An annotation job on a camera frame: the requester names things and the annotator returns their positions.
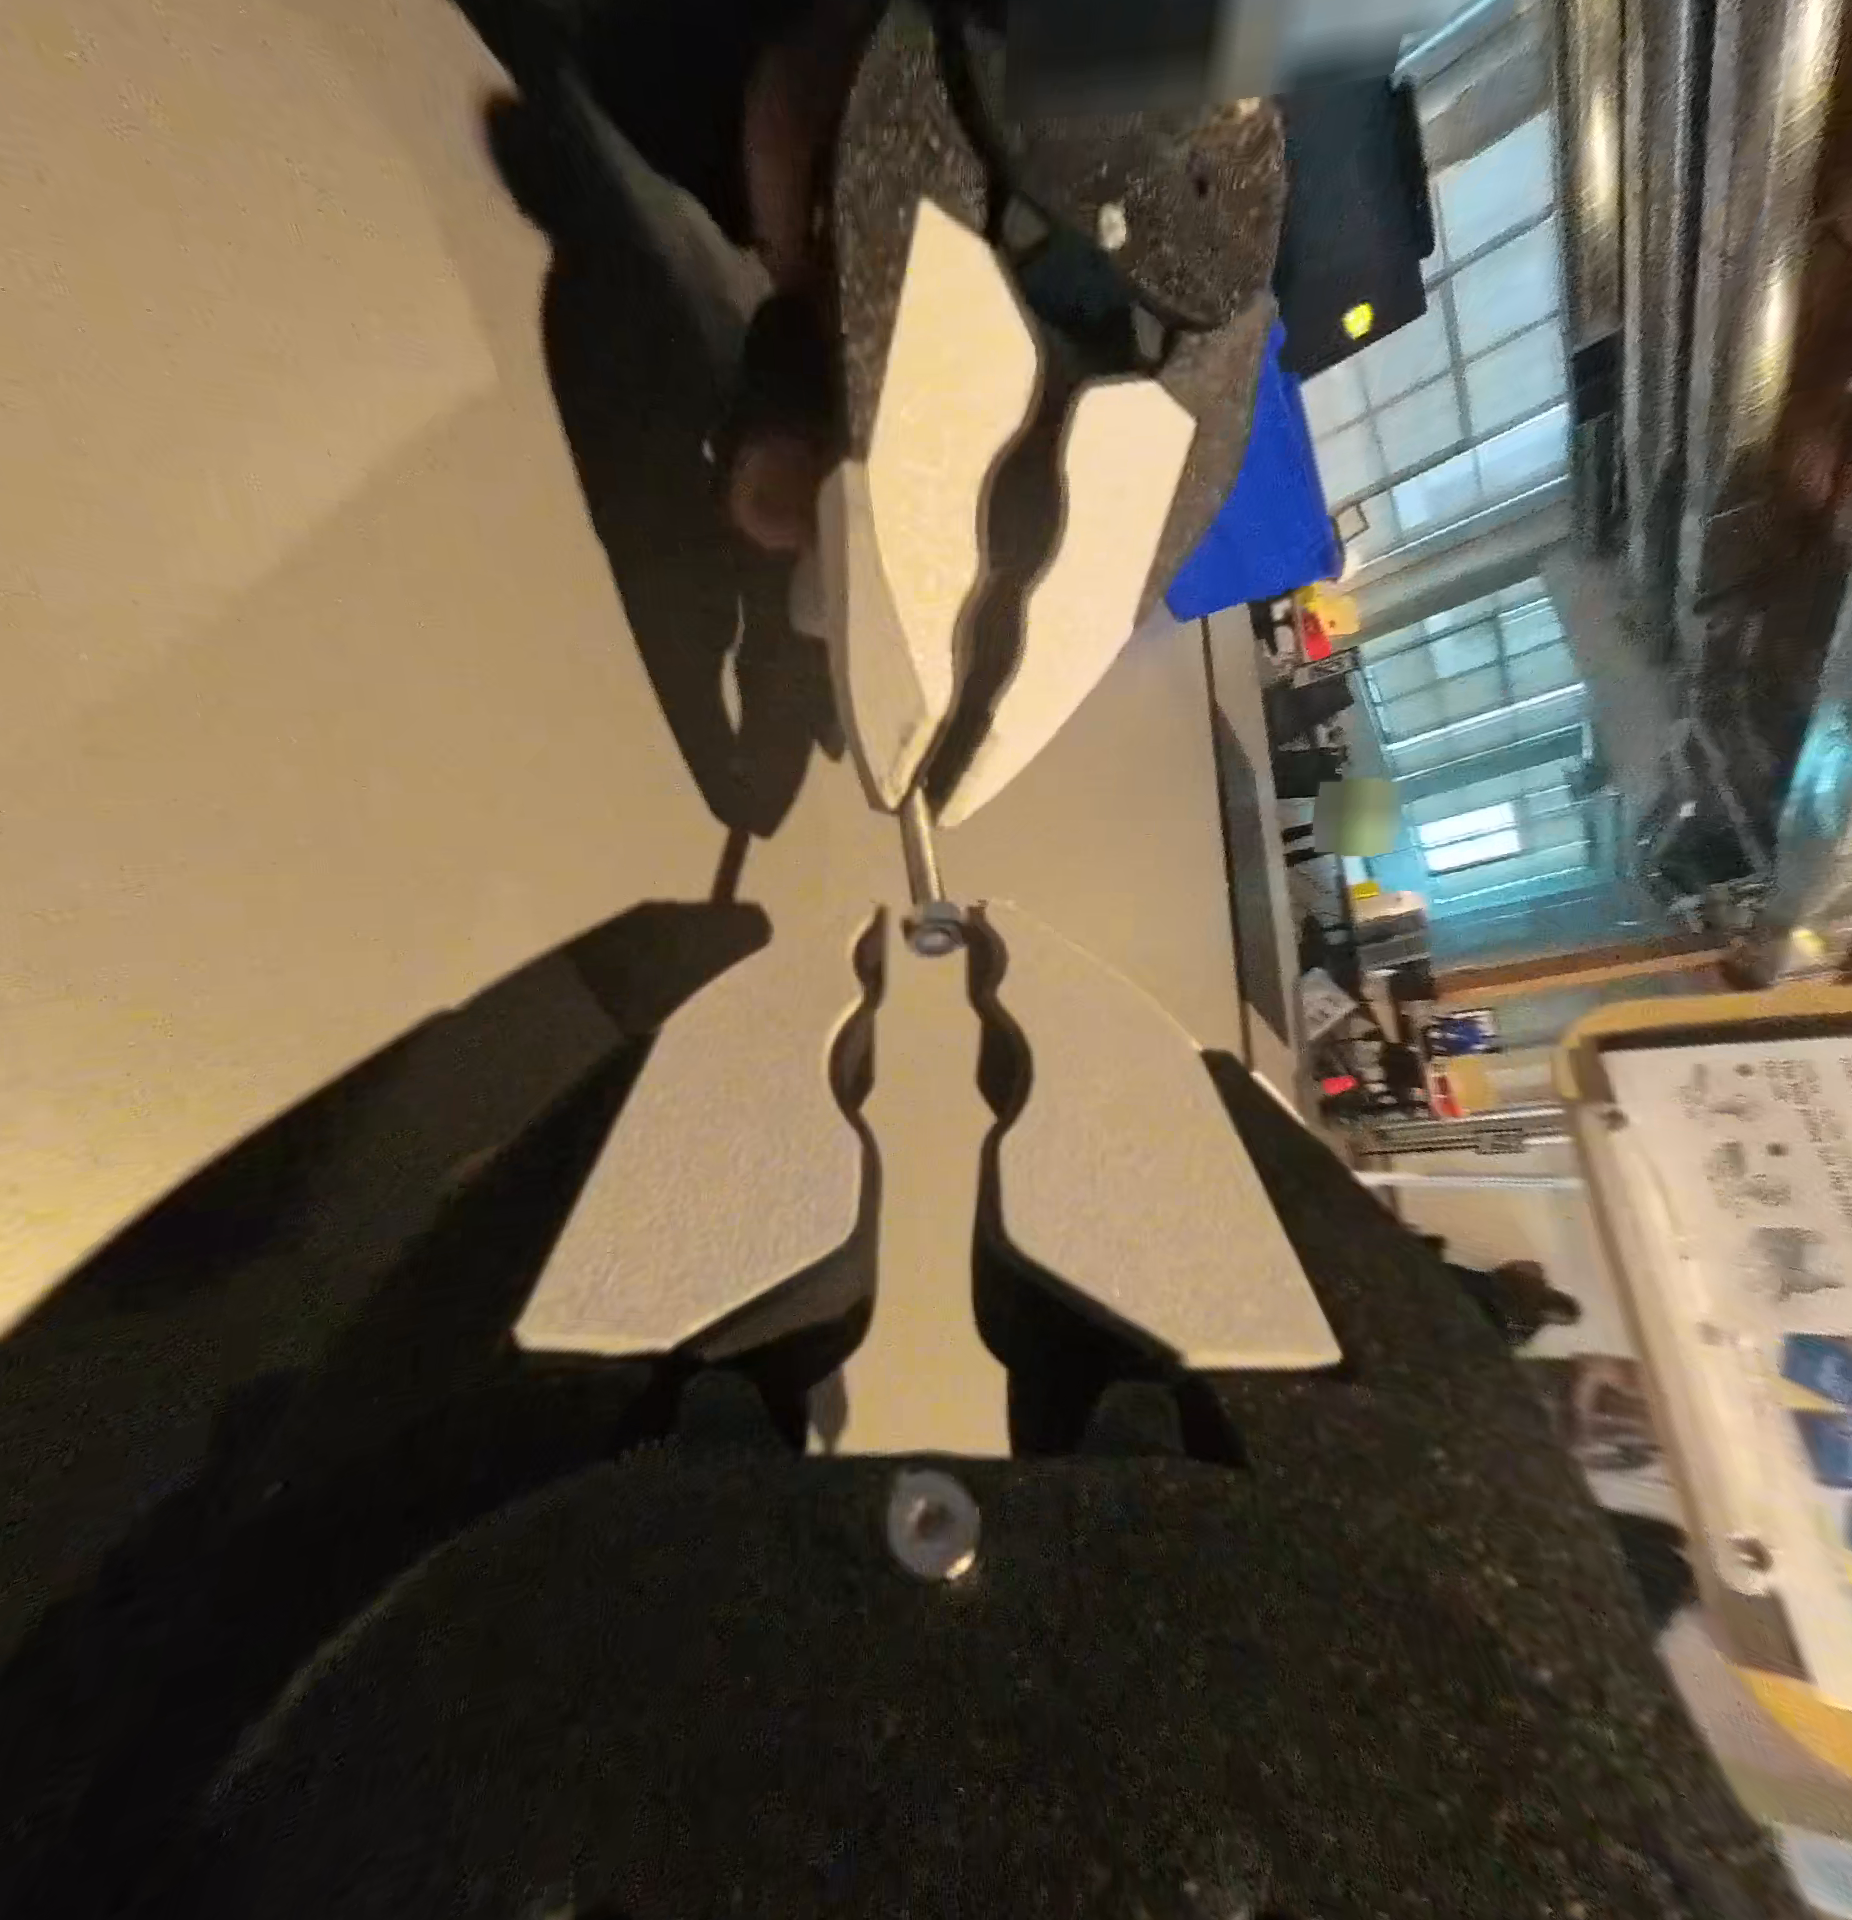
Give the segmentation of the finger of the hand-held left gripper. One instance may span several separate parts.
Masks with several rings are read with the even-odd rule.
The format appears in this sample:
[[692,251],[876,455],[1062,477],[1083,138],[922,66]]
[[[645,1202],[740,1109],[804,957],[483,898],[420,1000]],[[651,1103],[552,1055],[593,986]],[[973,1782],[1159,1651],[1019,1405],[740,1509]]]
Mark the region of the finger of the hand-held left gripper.
[[962,687],[984,514],[1030,423],[1038,350],[985,238],[915,204],[866,449],[817,490],[790,622],[827,655],[834,707],[872,809],[919,787]]
[[1147,377],[1095,379],[1065,409],[1059,533],[1010,616],[1015,644],[978,740],[955,756],[934,803],[962,828],[1056,738],[1105,679],[1151,603],[1149,574],[1168,524],[1194,418]]

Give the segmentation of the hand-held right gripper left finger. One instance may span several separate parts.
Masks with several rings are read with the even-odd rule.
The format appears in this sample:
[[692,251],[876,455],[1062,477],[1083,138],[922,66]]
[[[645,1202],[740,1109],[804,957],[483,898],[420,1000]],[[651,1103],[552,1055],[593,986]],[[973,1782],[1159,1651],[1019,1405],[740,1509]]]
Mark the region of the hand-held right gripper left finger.
[[529,1356],[733,1367],[843,1451],[882,1166],[891,913],[779,932],[657,1029],[514,1322]]

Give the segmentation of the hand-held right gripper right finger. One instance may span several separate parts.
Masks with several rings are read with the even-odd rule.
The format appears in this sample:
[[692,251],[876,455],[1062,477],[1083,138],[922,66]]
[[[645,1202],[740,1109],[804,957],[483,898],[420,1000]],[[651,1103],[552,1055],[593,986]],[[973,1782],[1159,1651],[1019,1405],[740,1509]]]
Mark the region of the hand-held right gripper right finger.
[[1010,1452],[1066,1452],[1105,1388],[1327,1376],[1342,1344],[1194,1036],[1006,898],[969,916],[973,1304]]

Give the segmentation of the person's left forearm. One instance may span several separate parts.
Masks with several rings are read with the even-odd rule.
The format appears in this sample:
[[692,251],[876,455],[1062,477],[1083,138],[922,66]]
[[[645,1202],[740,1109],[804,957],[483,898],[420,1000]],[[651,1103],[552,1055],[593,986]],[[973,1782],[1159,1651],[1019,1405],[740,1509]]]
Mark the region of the person's left forearm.
[[468,22],[525,97],[577,84],[774,290],[817,271],[817,199],[876,5],[471,1]]

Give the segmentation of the person's left hand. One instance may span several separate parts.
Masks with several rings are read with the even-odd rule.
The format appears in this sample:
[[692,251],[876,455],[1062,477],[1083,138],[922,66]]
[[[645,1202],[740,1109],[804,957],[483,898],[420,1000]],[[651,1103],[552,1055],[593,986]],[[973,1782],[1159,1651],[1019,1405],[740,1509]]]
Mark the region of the person's left hand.
[[738,533],[780,556],[813,539],[817,486],[838,452],[828,193],[856,59],[850,18],[811,6],[772,34],[742,87],[742,248],[769,297],[753,312],[751,393],[725,501]]

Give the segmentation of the blue plastic bin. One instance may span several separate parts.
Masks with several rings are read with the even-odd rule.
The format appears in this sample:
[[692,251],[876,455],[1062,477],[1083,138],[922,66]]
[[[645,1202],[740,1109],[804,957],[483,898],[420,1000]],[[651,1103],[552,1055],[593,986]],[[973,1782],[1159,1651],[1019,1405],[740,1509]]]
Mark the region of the blue plastic bin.
[[1285,325],[1275,320],[1237,481],[1164,592],[1179,623],[1340,578],[1342,539],[1327,512],[1298,377],[1282,366],[1285,344]]

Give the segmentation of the black television on stand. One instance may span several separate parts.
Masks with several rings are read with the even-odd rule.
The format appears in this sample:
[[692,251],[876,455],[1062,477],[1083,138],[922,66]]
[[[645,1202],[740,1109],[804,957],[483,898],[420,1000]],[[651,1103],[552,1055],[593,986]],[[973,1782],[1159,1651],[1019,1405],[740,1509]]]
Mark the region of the black television on stand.
[[1279,98],[1285,213],[1271,290],[1297,382],[1416,324],[1435,217],[1408,78],[1340,76]]

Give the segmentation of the black chair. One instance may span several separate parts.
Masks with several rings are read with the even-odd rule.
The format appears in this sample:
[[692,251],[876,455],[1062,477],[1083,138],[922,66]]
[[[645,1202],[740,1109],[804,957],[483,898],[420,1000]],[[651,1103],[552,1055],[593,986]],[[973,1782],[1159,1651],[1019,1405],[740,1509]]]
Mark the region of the black chair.
[[1263,689],[1275,797],[1314,800],[1342,776],[1347,746],[1339,722],[1353,703],[1356,684],[1347,675],[1281,679]]

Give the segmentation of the clear acrylic stand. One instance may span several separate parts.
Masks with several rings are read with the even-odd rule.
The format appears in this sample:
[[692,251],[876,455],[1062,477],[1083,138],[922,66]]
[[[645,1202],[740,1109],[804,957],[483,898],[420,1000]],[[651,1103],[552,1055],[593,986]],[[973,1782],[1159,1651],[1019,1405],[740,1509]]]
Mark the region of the clear acrylic stand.
[[[1578,1170],[1529,1170],[1533,1154],[1571,1149],[1566,1109],[1554,1102],[1523,1102],[1467,1118],[1418,1118],[1371,1121],[1353,1130],[1353,1177],[1366,1188],[1389,1189],[1485,1189],[1567,1192],[1584,1185]],[[1470,1154],[1470,1170],[1424,1170],[1430,1156]]]

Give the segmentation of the black desk mat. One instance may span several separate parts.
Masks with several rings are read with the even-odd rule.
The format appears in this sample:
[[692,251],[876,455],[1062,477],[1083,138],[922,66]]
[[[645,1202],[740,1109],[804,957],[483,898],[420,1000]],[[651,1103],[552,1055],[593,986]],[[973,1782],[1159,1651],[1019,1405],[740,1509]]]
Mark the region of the black desk mat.
[[1275,1051],[1291,1058],[1298,1047],[1291,887],[1269,773],[1250,754],[1254,738],[1220,703],[1213,743],[1237,989],[1250,1054],[1269,1072]]

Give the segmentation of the large window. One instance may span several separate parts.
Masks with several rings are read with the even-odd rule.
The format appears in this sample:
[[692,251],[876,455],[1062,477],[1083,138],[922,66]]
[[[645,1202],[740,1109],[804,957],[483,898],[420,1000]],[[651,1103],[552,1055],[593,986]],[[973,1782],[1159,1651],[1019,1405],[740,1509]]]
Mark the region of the large window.
[[1567,502],[1556,117],[1430,174],[1424,311],[1303,385],[1345,549],[1361,768],[1403,828],[1374,878],[1483,932],[1601,879],[1589,707],[1544,565]]

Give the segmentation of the silver ventilation duct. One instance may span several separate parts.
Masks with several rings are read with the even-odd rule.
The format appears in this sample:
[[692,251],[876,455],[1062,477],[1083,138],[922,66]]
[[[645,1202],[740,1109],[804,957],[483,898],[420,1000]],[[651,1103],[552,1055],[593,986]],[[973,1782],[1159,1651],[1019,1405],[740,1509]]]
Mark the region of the silver ventilation duct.
[[1675,622],[1772,542],[1847,6],[1549,6],[1578,531]]

